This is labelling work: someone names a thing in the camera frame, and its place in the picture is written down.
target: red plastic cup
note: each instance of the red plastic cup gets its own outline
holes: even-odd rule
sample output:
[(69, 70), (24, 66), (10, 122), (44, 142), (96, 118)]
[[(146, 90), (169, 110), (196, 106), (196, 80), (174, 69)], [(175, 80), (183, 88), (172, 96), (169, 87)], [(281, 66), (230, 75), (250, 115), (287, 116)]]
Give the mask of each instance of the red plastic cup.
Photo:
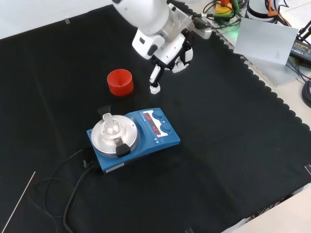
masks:
[(110, 92), (115, 96), (128, 95), (134, 89), (132, 74), (126, 69), (112, 71), (108, 74), (107, 82)]

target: black fabric table cover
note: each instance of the black fabric table cover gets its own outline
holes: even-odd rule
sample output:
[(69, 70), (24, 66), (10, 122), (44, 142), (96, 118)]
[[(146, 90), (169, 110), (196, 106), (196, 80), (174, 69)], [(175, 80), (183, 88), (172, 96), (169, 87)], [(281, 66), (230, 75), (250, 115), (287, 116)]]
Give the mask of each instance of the black fabric table cover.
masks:
[[(70, 221), (81, 233), (219, 233), (310, 181), (308, 126), (215, 34), (194, 36), (186, 70), (165, 72), (150, 94), (153, 65), (131, 46), (136, 29), (112, 6), (0, 41), (0, 226), (33, 171), (46, 178), (90, 146), (86, 130), (112, 113), (160, 107), (181, 138), (106, 175), (88, 176)], [(134, 92), (116, 98), (106, 77), (129, 70)], [(75, 183), (82, 155), (58, 173)], [(38, 192), (32, 195), (42, 203)], [(61, 213), (71, 190), (55, 184)], [(7, 233), (52, 233), (53, 222), (23, 199)]]

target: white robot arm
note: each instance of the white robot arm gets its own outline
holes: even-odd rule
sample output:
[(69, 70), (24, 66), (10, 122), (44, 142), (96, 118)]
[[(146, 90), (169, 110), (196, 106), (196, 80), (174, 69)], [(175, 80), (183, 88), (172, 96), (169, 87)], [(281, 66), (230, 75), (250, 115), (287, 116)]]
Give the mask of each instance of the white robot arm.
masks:
[[(145, 59), (152, 59), (155, 68), (150, 76), (151, 93), (160, 91), (159, 79), (165, 69), (173, 73), (185, 69), (193, 57), (187, 35), (196, 30), (192, 17), (166, 0), (113, 0), (117, 11), (137, 27), (132, 46)], [(196, 31), (204, 39), (211, 29)]]

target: digital display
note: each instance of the digital display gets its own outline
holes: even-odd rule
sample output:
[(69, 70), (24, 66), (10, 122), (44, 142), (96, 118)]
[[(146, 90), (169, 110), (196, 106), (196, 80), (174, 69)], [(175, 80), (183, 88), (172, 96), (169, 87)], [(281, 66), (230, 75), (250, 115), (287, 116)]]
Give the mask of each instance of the digital display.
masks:
[(151, 128), (154, 130), (155, 134), (160, 135), (161, 133), (160, 133), (159, 129), (156, 127), (154, 121), (151, 119), (149, 113), (144, 113), (144, 114), (145, 114), (145, 117), (146, 117), (147, 121), (149, 122)]

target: label sticker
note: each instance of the label sticker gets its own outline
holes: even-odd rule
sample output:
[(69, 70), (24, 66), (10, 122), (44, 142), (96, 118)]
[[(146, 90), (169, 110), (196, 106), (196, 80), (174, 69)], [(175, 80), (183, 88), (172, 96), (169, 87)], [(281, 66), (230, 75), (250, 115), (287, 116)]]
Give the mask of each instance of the label sticker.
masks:
[(110, 172), (110, 171), (113, 171), (113, 170), (115, 170), (115, 169), (117, 169), (117, 168), (119, 168), (119, 167), (122, 167), (122, 166), (124, 166), (124, 163), (119, 164), (119, 165), (116, 165), (116, 166), (114, 166), (114, 167), (112, 167), (112, 168), (107, 169), (107, 170), (106, 170), (106, 173), (108, 173), (108, 172)]

